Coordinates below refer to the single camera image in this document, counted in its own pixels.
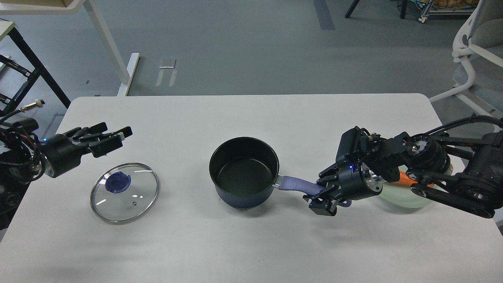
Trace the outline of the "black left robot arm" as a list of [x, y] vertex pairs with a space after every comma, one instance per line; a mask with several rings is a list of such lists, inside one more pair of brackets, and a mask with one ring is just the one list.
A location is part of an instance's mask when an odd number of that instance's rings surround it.
[[86, 154], [95, 158], [105, 156], [122, 147], [124, 139], [133, 134], [131, 127], [108, 132], [106, 123], [101, 122], [40, 140], [35, 133], [39, 124], [33, 118], [7, 123], [14, 115], [44, 104], [37, 99], [1, 118], [1, 146], [5, 149], [0, 158], [2, 230], [9, 227], [32, 182], [43, 175], [56, 178], [77, 168]]

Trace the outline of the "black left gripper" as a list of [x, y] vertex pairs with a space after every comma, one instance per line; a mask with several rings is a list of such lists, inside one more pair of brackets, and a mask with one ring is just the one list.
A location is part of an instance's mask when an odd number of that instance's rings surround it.
[[[76, 127], [65, 134], [56, 134], [41, 143], [44, 157], [45, 175], [56, 178], [72, 170], [81, 163], [81, 157], [91, 153], [98, 158], [117, 150], [123, 146], [125, 138], [133, 135], [131, 127], [124, 127], [118, 131], [102, 134], [108, 130], [105, 122], [91, 127]], [[90, 142], [75, 143], [73, 139], [91, 136]]]

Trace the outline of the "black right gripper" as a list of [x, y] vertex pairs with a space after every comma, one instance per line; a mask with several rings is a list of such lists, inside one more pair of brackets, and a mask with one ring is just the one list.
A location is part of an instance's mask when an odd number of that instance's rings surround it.
[[330, 165], [318, 174], [317, 185], [334, 188], [320, 195], [303, 195], [308, 207], [316, 215], [334, 217], [337, 207], [346, 207], [346, 200], [361, 200], [380, 195], [383, 180], [364, 163], [361, 165]]

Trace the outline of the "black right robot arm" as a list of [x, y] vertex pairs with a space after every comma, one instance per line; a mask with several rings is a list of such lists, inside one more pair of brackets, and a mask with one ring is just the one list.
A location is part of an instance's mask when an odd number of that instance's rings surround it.
[[320, 189], [303, 199], [317, 215], [334, 216], [338, 206], [380, 195], [385, 182], [397, 183], [404, 165], [415, 195], [490, 219], [502, 207], [502, 132], [478, 139], [447, 133], [469, 123], [502, 127], [501, 119], [471, 115], [413, 136], [383, 138], [365, 128], [349, 129], [335, 163], [319, 174]]

